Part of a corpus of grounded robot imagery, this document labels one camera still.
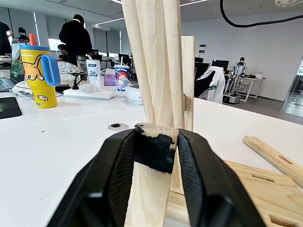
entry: ceiling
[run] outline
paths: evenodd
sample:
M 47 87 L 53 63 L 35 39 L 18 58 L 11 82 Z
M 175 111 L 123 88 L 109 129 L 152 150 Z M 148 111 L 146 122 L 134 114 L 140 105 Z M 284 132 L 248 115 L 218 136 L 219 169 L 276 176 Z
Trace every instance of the ceiling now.
M 180 0 L 181 4 L 193 2 Z M 182 22 L 220 18 L 220 0 L 207 0 L 181 7 Z M 121 4 L 111 0 L 0 0 L 0 6 L 34 11 L 71 19 L 74 14 L 81 14 L 86 22 L 101 23 L 123 17 Z M 230 17 L 303 11 L 303 4 L 290 8 L 279 8 L 274 0 L 224 0 L 224 9 Z M 124 20 L 106 23 L 115 30 L 125 29 Z

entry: power strip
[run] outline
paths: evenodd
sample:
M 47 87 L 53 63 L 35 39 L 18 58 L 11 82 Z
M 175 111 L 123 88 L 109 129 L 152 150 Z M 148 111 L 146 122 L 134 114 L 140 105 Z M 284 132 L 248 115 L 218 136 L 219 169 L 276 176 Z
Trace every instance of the power strip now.
M 65 97 L 73 98 L 89 98 L 89 99 L 100 99 L 109 100 L 114 96 L 113 91 L 92 91 L 92 92 L 82 92 L 79 90 L 68 89 L 63 91 Z

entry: man in black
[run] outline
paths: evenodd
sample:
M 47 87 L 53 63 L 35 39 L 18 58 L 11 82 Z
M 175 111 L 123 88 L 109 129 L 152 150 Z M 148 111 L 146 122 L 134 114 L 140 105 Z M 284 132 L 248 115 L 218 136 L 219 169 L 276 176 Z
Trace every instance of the man in black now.
M 11 29 L 0 21 L 0 55 L 11 53 L 9 37 L 6 32 L 9 32 L 9 35 L 13 35 Z
M 84 19 L 76 14 L 74 19 L 65 23 L 59 33 L 61 42 L 66 44 L 68 62 L 77 65 L 76 55 L 85 56 L 92 52 L 88 31 L 84 28 Z
M 64 45 L 64 44 L 58 45 L 58 50 L 61 52 L 61 54 L 59 55 L 59 58 L 61 58 L 63 61 L 68 61 L 66 45 Z

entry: wooden dowel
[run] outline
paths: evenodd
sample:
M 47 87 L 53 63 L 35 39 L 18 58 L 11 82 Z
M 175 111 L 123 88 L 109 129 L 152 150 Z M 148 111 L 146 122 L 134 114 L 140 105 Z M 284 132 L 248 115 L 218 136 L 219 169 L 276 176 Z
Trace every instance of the wooden dowel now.
M 276 149 L 269 146 L 257 137 L 244 136 L 243 143 L 260 154 L 263 158 L 277 167 L 286 175 L 290 176 L 296 183 L 303 187 L 303 167 L 293 162 Z
M 144 57 L 144 50 L 141 40 L 141 33 L 139 28 L 135 0 L 122 0 L 122 9 L 125 17 L 128 38 L 134 57 L 134 63 L 136 67 L 140 92 L 142 95 L 146 121 L 148 123 L 155 124 L 156 120 L 152 105 L 152 94 L 146 69 L 146 62 Z
M 142 150 L 135 155 L 131 227 L 162 227 L 173 168 L 171 153 L 176 150 L 178 130 L 148 124 L 139 126 Z
M 136 6 L 156 123 L 173 127 L 163 2 L 136 0 Z
M 194 88 L 195 88 L 195 39 L 182 36 L 183 93 L 186 96 L 184 112 L 185 129 L 193 131 L 194 127 Z
M 192 36 L 182 36 L 182 68 L 183 68 L 183 93 L 186 96 L 185 129 L 193 130 L 194 121 L 194 66 L 195 66 L 195 40 Z M 173 192 L 184 194 L 181 167 L 178 153 L 175 156 L 175 164 L 172 172 L 171 187 Z
M 164 19 L 174 127 L 184 128 L 180 0 L 164 0 Z

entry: yellow cup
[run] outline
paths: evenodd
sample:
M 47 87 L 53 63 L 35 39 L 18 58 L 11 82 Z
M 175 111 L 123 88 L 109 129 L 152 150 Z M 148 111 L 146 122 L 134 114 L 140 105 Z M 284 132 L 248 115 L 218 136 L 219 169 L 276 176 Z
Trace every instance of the yellow cup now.
M 57 106 L 55 86 L 60 84 L 57 60 L 43 46 L 20 45 L 27 83 L 38 108 Z

